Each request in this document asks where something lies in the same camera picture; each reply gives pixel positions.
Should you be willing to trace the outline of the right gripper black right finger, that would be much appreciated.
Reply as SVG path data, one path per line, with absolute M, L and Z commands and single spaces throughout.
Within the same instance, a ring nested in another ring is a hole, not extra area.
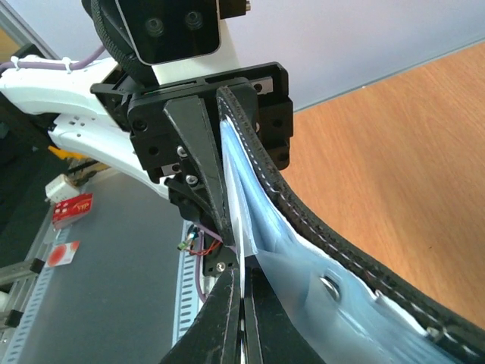
M 246 269 L 243 357 L 247 363 L 322 363 L 296 330 L 260 268 Z

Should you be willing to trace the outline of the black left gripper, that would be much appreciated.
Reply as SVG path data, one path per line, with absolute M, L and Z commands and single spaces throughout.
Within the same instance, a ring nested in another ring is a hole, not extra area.
M 91 88 L 127 132 L 143 176 L 168 188 L 186 220 L 213 220 L 226 246 L 233 231 L 222 168 L 220 121 L 256 132 L 276 167 L 289 165 L 293 103 L 277 62 L 141 88 L 124 71 Z

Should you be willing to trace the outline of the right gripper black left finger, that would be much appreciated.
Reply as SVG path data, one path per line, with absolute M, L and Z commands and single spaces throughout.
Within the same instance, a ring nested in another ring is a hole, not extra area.
M 162 363 L 237 363 L 240 360 L 240 270 L 225 271 L 188 331 Z

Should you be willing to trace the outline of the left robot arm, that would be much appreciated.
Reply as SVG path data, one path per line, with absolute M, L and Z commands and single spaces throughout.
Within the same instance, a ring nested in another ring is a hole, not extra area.
M 229 199 L 242 150 L 257 174 L 289 165 L 293 103 L 277 62 L 240 67 L 226 19 L 245 1 L 85 1 L 102 41 L 82 61 L 15 55 L 1 116 L 41 146 L 142 182 L 233 244 Z

